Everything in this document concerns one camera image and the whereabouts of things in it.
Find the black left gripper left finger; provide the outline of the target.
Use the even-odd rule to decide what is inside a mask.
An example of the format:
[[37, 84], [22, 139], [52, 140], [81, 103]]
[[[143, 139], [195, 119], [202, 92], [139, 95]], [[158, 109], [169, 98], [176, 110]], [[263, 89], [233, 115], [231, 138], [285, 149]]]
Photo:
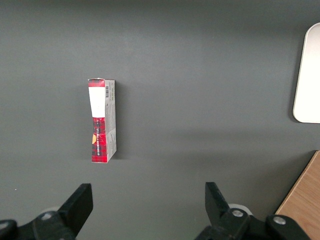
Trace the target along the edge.
[[2, 240], [75, 240], [93, 210], [92, 185], [81, 184], [58, 210], [39, 214], [18, 226], [14, 219], [0, 221]]

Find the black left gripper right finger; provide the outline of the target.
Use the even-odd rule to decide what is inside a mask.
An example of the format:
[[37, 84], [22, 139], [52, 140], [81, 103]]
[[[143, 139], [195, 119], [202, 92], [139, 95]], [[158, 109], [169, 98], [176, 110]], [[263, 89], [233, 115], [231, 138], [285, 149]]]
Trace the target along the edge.
[[309, 240], [310, 237], [292, 218], [268, 215], [265, 221], [245, 210], [230, 207], [215, 182], [205, 183], [205, 210], [210, 225], [197, 240]]

